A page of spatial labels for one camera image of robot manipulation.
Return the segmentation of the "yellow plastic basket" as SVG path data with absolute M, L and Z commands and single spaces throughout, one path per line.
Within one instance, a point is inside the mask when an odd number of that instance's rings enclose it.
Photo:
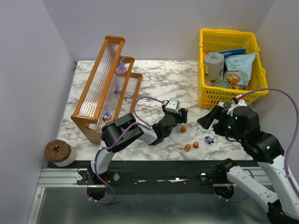
M 268 91 L 260 48 L 251 32 L 204 28 L 199 35 L 198 106 L 212 109 L 219 102 L 249 93 L 251 104 Z

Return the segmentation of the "purple donkey red base toy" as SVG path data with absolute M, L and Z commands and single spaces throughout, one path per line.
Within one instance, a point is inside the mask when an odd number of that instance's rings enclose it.
M 117 80 L 115 83 L 114 94 L 116 94 L 118 96 L 121 94 L 121 86 L 120 86 L 119 80 Z

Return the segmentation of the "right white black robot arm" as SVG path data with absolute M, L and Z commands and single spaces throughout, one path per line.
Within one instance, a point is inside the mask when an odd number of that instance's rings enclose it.
M 297 184 L 291 185 L 284 167 L 285 152 L 278 139 L 260 130 L 258 114 L 249 106 L 217 105 L 197 123 L 204 129 L 213 128 L 215 134 L 230 137 L 241 143 L 244 151 L 262 168 L 274 192 L 261 185 L 232 159 L 216 166 L 219 181 L 230 181 L 253 198 L 267 213 L 272 224 L 297 224 L 299 222 L 299 197 Z

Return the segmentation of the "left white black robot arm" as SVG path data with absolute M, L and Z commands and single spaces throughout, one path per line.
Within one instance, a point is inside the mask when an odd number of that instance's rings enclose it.
M 102 128 L 100 148 L 88 167 L 93 182 L 99 175 L 107 172 L 114 155 L 134 141 L 140 140 L 151 146 L 158 145 L 170 136 L 178 124 L 187 123 L 187 109 L 180 108 L 177 112 L 169 112 L 164 106 L 162 109 L 163 118 L 150 127 L 137 122 L 134 115 L 128 113 Z

